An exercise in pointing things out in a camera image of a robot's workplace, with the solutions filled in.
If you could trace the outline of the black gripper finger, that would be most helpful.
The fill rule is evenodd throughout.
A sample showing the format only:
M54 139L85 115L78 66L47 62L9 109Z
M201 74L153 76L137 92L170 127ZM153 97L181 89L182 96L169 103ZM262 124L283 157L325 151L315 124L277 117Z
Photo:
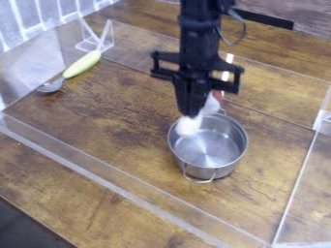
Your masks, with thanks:
M174 86L175 86L175 94L177 94L179 111L183 116L193 116L191 94L190 94L191 84L185 78L175 77Z
M211 83L207 80L197 80L193 83L191 91L191 116L195 117L205 107L207 97L211 91Z

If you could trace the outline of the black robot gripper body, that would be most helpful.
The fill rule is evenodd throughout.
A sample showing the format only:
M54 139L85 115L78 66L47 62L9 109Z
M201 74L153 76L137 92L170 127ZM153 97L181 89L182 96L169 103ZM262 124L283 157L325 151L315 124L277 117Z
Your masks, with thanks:
M218 28L193 32L182 31L181 51L154 51L151 58L154 67L151 74L155 78L173 80L175 75L189 78L206 78L213 89L237 94L241 89L241 74L245 69L230 64L219 55L221 31ZM234 73L234 81L211 77L214 71Z

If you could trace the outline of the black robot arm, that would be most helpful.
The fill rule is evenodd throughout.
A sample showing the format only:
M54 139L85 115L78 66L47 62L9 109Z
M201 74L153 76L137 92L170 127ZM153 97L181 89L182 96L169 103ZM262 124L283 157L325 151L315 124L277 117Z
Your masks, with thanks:
M219 42L234 46L222 34L222 15L243 18L233 6L235 0L181 0L181 52L154 51L155 78L170 80L175 87L179 111L194 118L203 109L213 90L237 94L245 68L219 56Z

